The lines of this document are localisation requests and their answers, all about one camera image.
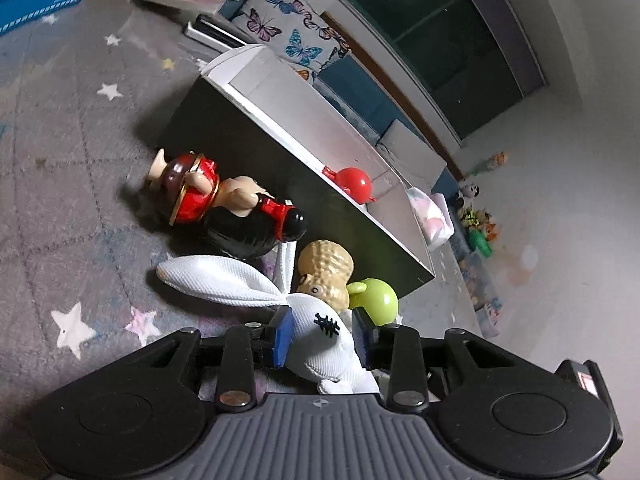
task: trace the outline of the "red figurine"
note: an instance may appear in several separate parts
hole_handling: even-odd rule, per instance
[[[248,176],[221,181],[216,163],[202,154],[185,153],[167,163],[160,150],[147,179],[170,225],[202,221],[218,248],[239,260],[263,256],[277,241],[299,240],[306,232],[297,208]]]
[[[344,168],[336,172],[328,166],[325,166],[322,174],[335,182],[336,186],[360,205],[364,204],[367,200],[372,202],[375,200],[370,196],[371,179],[369,175],[358,168]]]

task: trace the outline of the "white star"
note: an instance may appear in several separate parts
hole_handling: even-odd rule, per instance
[[[155,310],[152,310],[151,312],[141,312],[135,307],[132,307],[131,315],[133,318],[125,327],[125,330],[137,335],[142,346],[146,346],[146,340],[149,336],[160,335],[158,327],[154,325],[154,317],[156,316]]]
[[[107,42],[107,45],[116,45],[118,46],[122,41],[122,38],[116,38],[113,34],[104,37],[104,40]]]
[[[43,16],[42,23],[49,23],[49,25],[53,25],[58,19],[55,14],[49,14],[48,16]]]
[[[98,95],[106,95],[111,101],[114,97],[124,97],[120,92],[118,92],[118,85],[107,85],[102,83],[102,88],[100,88],[97,92]]]
[[[80,343],[88,341],[96,335],[93,328],[82,322],[81,309],[82,306],[78,302],[67,314],[57,310],[51,311],[53,321],[60,327],[58,348],[69,347],[78,360],[80,360]]]

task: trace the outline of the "sliding door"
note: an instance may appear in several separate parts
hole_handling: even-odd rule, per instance
[[[543,83],[504,0],[347,1],[413,73],[460,139]]]

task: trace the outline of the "green toy ball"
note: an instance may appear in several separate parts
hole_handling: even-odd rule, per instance
[[[391,286],[376,278],[347,285],[349,308],[364,307],[378,326],[393,323],[398,315],[398,297]]]

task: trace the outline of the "white plush bunny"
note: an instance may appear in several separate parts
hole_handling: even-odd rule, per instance
[[[223,256],[182,256],[158,265],[158,277],[185,294],[231,306],[288,304],[293,337],[285,366],[318,384],[321,394],[379,393],[360,366],[353,337],[338,314],[307,294],[289,294],[295,242],[280,244],[273,282],[246,263]]]

